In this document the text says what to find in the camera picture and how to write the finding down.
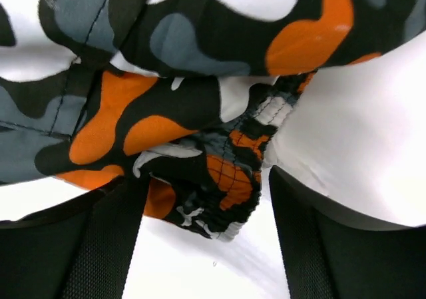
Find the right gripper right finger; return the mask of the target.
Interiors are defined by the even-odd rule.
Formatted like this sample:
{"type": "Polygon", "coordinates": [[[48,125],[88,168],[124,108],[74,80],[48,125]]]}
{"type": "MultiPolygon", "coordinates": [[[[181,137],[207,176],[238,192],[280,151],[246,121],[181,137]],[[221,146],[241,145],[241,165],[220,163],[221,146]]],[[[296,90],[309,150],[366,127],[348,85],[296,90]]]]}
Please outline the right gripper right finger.
{"type": "Polygon", "coordinates": [[[270,194],[291,298],[424,298],[425,227],[352,210],[275,166],[270,194]]]}

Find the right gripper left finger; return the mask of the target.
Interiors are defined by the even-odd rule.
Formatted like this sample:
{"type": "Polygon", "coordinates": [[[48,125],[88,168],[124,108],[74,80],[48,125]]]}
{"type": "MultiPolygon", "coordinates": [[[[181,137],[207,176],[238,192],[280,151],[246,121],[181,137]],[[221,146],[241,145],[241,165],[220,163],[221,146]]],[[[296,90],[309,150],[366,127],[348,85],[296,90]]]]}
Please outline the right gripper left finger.
{"type": "Polygon", "coordinates": [[[1,221],[1,298],[122,298],[147,176],[1,221]]]}

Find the orange black camouflage shorts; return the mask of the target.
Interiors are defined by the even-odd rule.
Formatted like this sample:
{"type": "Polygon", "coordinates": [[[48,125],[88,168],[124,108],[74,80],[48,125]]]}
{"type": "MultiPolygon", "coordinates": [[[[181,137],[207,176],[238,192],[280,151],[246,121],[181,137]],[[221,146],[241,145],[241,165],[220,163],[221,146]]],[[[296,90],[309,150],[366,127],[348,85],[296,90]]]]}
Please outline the orange black camouflage shorts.
{"type": "Polygon", "coordinates": [[[1,0],[1,183],[152,178],[145,214],[230,241],[319,70],[425,30],[425,0],[1,0]]]}

